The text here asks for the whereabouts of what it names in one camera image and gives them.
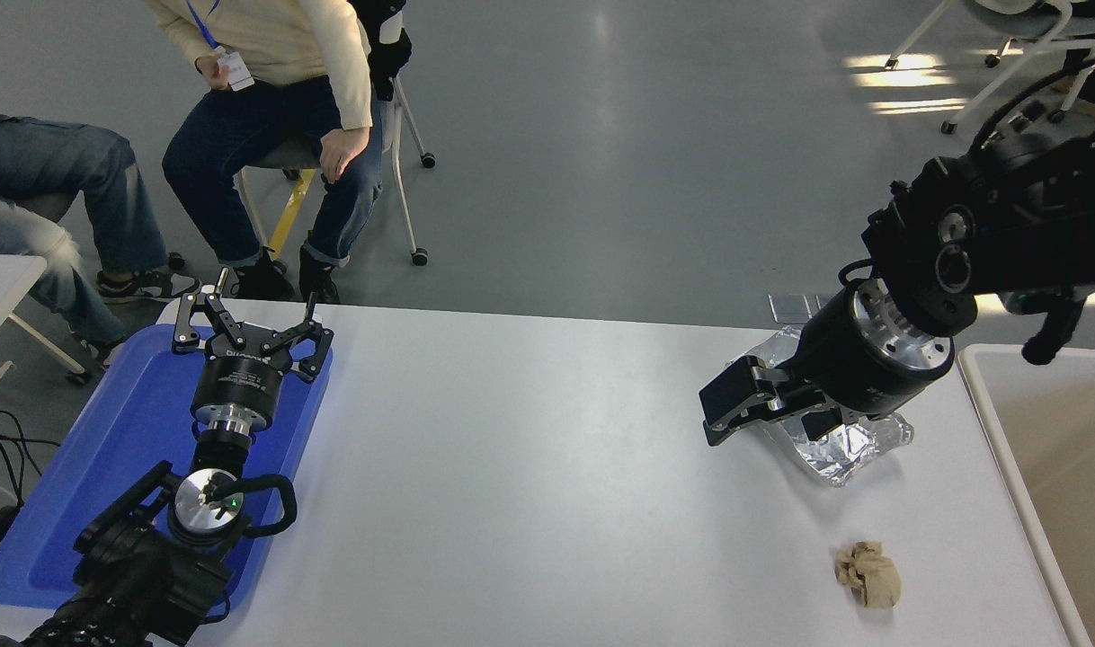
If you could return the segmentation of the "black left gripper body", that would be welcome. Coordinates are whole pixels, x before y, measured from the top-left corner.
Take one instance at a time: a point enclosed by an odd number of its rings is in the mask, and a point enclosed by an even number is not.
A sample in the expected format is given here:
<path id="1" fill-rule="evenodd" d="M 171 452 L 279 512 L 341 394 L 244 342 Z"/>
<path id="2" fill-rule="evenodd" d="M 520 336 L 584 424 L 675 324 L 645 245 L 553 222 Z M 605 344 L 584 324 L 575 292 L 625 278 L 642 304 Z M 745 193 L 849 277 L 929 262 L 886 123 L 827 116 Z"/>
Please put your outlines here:
<path id="1" fill-rule="evenodd" d="M 286 351 L 270 357 L 234 351 L 209 356 L 191 400 L 191 416 L 203 425 L 230 418 L 251 425 L 272 425 L 283 378 L 288 372 Z"/>

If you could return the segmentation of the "person's left hand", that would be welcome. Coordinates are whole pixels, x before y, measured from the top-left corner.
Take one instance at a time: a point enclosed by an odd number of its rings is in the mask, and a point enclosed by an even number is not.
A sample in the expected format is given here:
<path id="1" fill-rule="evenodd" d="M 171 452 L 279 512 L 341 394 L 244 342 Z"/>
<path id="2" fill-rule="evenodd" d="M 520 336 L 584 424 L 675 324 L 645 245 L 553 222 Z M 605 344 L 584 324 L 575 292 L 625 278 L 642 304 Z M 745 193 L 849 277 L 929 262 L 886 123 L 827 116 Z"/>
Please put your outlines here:
<path id="1" fill-rule="evenodd" d="M 326 183 L 341 180 L 351 161 L 369 145 L 371 128 L 333 129 L 321 136 L 320 167 Z"/>

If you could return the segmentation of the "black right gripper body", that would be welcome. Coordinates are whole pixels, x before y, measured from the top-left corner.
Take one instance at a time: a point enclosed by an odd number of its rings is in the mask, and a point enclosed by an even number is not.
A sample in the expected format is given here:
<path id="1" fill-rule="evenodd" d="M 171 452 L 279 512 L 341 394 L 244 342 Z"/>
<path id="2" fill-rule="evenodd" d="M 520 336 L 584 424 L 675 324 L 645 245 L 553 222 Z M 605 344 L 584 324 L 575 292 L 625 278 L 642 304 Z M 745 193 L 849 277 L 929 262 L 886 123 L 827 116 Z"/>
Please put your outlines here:
<path id="1" fill-rule="evenodd" d="M 802 330 L 786 368 L 860 415 L 880 417 L 953 366 L 953 340 L 917 328 L 884 289 L 844 289 Z"/>

